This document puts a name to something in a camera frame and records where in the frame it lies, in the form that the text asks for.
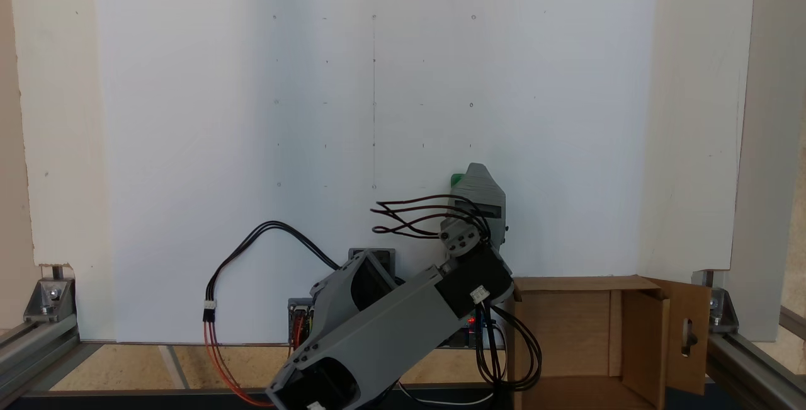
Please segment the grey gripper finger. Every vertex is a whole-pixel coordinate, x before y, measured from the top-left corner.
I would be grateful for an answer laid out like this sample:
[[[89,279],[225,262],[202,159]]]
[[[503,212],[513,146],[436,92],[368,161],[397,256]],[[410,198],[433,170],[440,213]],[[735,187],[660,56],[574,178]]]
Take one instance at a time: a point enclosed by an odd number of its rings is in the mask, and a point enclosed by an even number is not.
[[[506,193],[481,163],[470,163],[466,171],[451,176],[451,194],[476,205],[506,206]]]

